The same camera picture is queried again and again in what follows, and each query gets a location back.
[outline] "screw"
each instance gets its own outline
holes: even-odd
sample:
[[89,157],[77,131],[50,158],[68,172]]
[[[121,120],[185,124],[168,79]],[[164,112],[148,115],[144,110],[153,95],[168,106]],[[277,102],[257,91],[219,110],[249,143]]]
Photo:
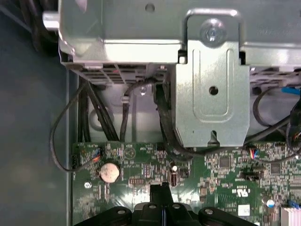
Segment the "screw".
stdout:
[[212,215],[213,214],[213,211],[211,209],[206,209],[205,210],[205,213],[206,214],[209,214],[209,215]]
[[126,212],[124,210],[119,210],[117,213],[118,214],[125,214]]
[[200,39],[203,44],[210,48],[222,45],[226,41],[227,32],[223,22],[211,18],[206,20],[200,29]]
[[175,209],[179,209],[179,208],[180,208],[180,205],[179,205],[179,204],[174,204],[173,207],[174,207]]
[[89,189],[92,187],[92,183],[90,181],[87,181],[84,183],[84,187],[85,187],[85,189]]
[[208,41],[215,41],[215,39],[216,39],[216,28],[211,27],[206,32],[206,38],[208,39]]
[[140,88],[141,96],[144,96],[144,95],[146,94],[146,91],[147,91],[146,87],[145,87],[145,86],[142,86],[142,87]]

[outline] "silver capacitor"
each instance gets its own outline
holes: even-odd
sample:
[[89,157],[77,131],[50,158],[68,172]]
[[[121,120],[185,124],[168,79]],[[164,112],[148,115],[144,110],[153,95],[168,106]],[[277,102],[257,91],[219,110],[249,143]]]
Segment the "silver capacitor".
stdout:
[[261,199],[261,202],[269,208],[273,208],[275,206],[274,200],[272,200],[269,196],[265,195]]

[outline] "green circuit board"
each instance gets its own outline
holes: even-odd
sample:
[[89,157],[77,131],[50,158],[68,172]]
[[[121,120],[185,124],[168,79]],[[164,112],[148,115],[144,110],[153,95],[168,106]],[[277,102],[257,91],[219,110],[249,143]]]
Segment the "green circuit board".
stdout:
[[[288,155],[284,143],[253,145],[259,159],[271,161]],[[76,143],[73,167],[100,152],[98,162],[73,174],[73,224],[114,206],[133,210],[136,204],[149,202],[150,185],[162,182],[169,182],[174,202],[189,204],[196,213],[203,207],[217,207],[260,226],[264,222],[278,226],[280,206],[287,199],[299,202],[301,198],[301,161],[297,158],[259,164],[249,151],[233,149],[180,163],[167,155],[162,144]],[[114,183],[99,177],[99,169],[108,162],[120,171]],[[266,197],[274,201],[274,208],[263,203]]]

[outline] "ventilation hole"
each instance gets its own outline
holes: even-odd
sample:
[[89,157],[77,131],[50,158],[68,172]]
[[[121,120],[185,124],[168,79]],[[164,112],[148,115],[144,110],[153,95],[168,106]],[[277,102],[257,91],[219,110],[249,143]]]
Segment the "ventilation hole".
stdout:
[[212,86],[209,88],[209,93],[212,95],[212,96],[215,96],[216,94],[218,94],[218,88],[216,86]]
[[146,4],[145,11],[149,13],[153,13],[155,11],[155,5],[152,3]]

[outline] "red and blue wires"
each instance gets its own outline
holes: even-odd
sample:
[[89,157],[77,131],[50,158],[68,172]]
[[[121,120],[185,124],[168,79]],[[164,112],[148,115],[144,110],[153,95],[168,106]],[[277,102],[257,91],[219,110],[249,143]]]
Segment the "red and blue wires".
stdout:
[[259,152],[258,149],[255,149],[255,150],[251,149],[250,150],[251,159],[254,159],[254,158],[258,157],[258,152]]

